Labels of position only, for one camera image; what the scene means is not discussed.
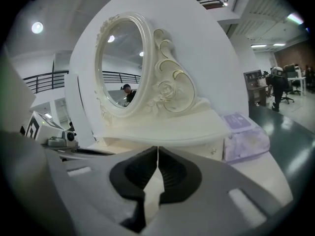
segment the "man in black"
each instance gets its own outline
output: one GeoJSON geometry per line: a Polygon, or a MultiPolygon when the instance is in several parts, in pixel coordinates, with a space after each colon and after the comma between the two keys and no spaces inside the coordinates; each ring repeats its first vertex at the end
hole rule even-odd
{"type": "Polygon", "coordinates": [[[121,88],[121,90],[124,90],[125,93],[127,93],[127,102],[131,102],[136,95],[135,90],[131,90],[131,87],[129,84],[124,84],[124,86],[121,88]]]}
{"type": "Polygon", "coordinates": [[[275,67],[271,70],[272,78],[270,84],[274,89],[275,102],[273,103],[272,110],[279,112],[279,103],[281,102],[282,94],[285,88],[288,88],[288,81],[282,76],[283,69],[275,67]]]}
{"type": "Polygon", "coordinates": [[[72,131],[74,133],[74,127],[73,127],[72,122],[70,122],[69,125],[70,125],[70,128],[68,129],[68,131],[72,131]]]}

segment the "white device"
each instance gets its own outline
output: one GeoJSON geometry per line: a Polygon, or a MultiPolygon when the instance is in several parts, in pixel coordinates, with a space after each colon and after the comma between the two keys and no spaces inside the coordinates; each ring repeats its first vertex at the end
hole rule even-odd
{"type": "Polygon", "coordinates": [[[68,130],[64,130],[52,119],[42,115],[36,111],[33,112],[30,122],[28,124],[26,137],[33,138],[40,144],[53,146],[57,141],[63,140],[63,146],[73,147],[77,146],[77,142],[74,139],[74,133],[68,130]]]}
{"type": "Polygon", "coordinates": [[[281,67],[276,66],[271,69],[271,74],[273,76],[282,77],[283,73],[284,73],[284,70],[281,67]]]}

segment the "person reflected in mirror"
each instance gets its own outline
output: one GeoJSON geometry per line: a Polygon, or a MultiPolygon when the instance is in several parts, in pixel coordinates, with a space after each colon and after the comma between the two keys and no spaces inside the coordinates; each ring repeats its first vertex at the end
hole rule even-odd
{"type": "Polygon", "coordinates": [[[124,92],[127,94],[126,101],[128,103],[133,100],[137,92],[136,90],[132,90],[129,84],[124,84],[124,86],[121,87],[120,90],[124,90],[124,92]]]}
{"type": "Polygon", "coordinates": [[[72,122],[70,122],[69,125],[70,125],[70,128],[68,129],[68,131],[72,131],[72,132],[74,133],[74,127],[73,127],[72,122]]]}

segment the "carved rose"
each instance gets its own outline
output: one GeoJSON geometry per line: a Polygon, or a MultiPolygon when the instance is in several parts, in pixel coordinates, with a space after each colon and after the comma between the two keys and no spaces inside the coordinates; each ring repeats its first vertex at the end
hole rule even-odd
{"type": "Polygon", "coordinates": [[[163,81],[156,84],[154,90],[160,93],[160,98],[164,101],[170,101],[176,95],[176,86],[170,81],[163,81]]]}

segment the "black rubber slot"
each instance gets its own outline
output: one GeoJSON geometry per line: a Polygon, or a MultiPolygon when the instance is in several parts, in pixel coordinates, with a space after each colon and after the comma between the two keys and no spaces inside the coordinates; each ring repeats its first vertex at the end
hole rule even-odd
{"type": "Polygon", "coordinates": [[[122,225],[134,232],[140,232],[145,226],[144,187],[157,169],[158,148],[151,147],[136,156],[116,164],[109,173],[109,180],[116,191],[126,199],[137,201],[134,215],[122,225]]]}
{"type": "Polygon", "coordinates": [[[97,150],[86,149],[86,148],[77,148],[75,150],[75,153],[89,154],[89,155],[115,155],[114,153],[111,153],[111,152],[98,152],[97,150]]]}
{"type": "Polygon", "coordinates": [[[158,148],[158,168],[165,190],[160,195],[160,205],[182,202],[200,186],[202,174],[197,165],[163,147],[158,148]]]}

